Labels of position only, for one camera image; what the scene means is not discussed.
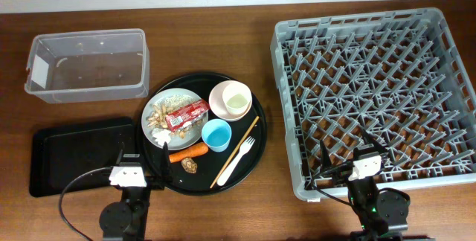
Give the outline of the pink bowl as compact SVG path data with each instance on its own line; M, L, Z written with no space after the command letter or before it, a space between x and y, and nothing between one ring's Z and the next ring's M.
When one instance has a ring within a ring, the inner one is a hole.
M225 108L225 104L222 100L222 93L223 93L225 87L233 81L235 81L235 80L224 81L224 82L221 82L218 85L216 85L212 89L212 91L209 95L209 100L208 100L211 111L218 118L221 118L221 119L223 119L225 121L228 121L228 122L238 121L239 119L243 118L245 116L245 114L251 109L251 104L252 104L252 100L251 100L251 102L248 105L248 108L245 110L245 113L242 114L242 115L231 115L227 112L227 109Z

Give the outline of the red snack wrapper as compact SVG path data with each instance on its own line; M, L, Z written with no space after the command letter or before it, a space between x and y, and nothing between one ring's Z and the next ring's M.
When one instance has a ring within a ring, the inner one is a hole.
M208 103L203 99L181 107L165 116L168 129L175 132L189 126L206 115L209 109Z

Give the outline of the cream cup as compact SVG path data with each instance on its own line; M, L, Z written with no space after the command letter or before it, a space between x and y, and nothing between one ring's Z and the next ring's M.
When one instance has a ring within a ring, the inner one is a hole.
M252 100L251 90L244 83L233 81L225 87L222 100L229 114L242 115Z

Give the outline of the white tissue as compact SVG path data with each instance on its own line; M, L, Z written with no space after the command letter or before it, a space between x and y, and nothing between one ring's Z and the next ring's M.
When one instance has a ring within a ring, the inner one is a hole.
M155 128L152 131L152 137L154 142L157 143L160 147L163 147L164 144L168 144L171 141L171 131L168 129L159 129Z

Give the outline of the blue cup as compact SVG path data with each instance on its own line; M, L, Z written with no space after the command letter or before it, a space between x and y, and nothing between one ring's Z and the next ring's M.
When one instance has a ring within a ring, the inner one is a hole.
M209 120L202 128L202 140L214 152L224 152L228 148L231 136L231 126L225 120Z

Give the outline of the orange carrot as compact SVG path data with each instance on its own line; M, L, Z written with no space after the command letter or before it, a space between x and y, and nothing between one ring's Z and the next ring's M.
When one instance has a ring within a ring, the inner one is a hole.
M170 154L169 160L171 163L176 163L182 161L185 158L195 158L204 155L208 152L208 150L209 147L204 142L200 142L188 147L185 150Z

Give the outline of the white plastic fork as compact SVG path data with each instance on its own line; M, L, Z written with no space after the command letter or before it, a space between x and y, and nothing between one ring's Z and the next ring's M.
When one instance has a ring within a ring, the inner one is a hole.
M247 153L249 152L249 150L252 148L254 142L256 140L252 137L248 137L246 138L243 143L240 145L239 147L239 151L238 151L238 154L234 157L234 159L231 161L231 163L225 168L225 170L223 171L223 173L220 175L220 177L218 178L217 180L217 184L219 186L222 186L226 183L226 181L229 179L229 177L231 176L232 172L235 170L235 168L237 167L239 161L241 160L241 158Z

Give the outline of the brown walnut shell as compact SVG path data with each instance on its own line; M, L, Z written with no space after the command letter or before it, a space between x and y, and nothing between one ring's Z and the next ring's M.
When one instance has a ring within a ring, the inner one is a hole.
M182 159L181 165L187 173L195 174L197 172L198 164L192 158Z

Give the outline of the grey plate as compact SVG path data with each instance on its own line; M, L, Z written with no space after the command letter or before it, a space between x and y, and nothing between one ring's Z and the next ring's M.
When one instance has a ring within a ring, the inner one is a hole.
M201 138L202 127L208 121L208 113L201 120L189 123L174 133L165 121L165 115L200 100L200 96L187 89L165 89L153 96L145 105L141 116L142 131L156 147L167 142L168 150L183 150Z

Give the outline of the white rice pile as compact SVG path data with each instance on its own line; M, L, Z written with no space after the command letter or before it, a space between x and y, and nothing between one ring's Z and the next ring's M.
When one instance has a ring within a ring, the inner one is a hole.
M173 95L162 102L162 106L167 112L174 112L195 101L194 97L189 95Z

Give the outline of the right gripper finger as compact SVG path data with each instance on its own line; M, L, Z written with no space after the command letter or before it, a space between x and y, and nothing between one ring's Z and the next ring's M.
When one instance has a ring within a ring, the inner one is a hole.
M332 166L332 162L330 161L329 153L323 140L320 140L320 148L321 148L321 169L322 170L329 169Z
M378 154L388 154L387 147L381 145L374 137L372 137L366 130L362 132L364 146L360 149L363 154L370 154L377 152Z

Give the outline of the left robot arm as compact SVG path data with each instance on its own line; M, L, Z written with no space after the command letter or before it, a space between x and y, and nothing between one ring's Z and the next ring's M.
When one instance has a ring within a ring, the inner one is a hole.
M150 195L163 190L173 177L168 143L163 144L161 165L147 175L145 166L152 160L146 155L121 153L109 174L110 185L121 191L121 199L107 205L100 214L103 240L144 240Z

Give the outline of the black rectangular bin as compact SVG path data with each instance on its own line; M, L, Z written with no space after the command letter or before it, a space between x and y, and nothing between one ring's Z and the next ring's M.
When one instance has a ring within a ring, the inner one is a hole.
M131 118L111 118L41 129L33 135L29 193L56 195L76 177L135 153Z

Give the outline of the black round tray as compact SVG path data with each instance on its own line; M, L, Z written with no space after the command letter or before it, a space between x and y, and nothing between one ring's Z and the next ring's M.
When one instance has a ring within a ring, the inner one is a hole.
M168 89L187 89L207 100L214 86L230 79L229 76L213 72L186 74L163 85L155 92L155 95ZM239 161L224 185L210 187L228 156L237 146L254 119L258 121L249 133L255 139L252 148ZM187 173L180 163L172 163L170 165L170 175L173 178L166 181L164 186L185 195L206 196L226 191L245 179L257 166L266 147L267 123L259 100L256 97L252 97L251 110L243 118L236 122L231 122L230 126L232 129L231 142L225 151L208 152L205 155L194 158L193 160L198 164L198 170L195 174Z

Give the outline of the peanut shells pile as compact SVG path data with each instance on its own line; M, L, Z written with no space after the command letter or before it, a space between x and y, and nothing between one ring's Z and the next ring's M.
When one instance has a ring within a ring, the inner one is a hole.
M165 116L168 115L169 113L171 112L167 112L162 105L159 105L159 104L152 105L152 112L147 117L147 128L151 129L151 134L155 128L168 129ZM204 115L201 119L196 120L195 122L190 124L189 126L185 126L184 128L180 130L171 132L171 137L172 137L171 139L173 138L185 139L189 135L192 135L192 131L195 131L196 127L199 127L207 116L208 116L208 113Z

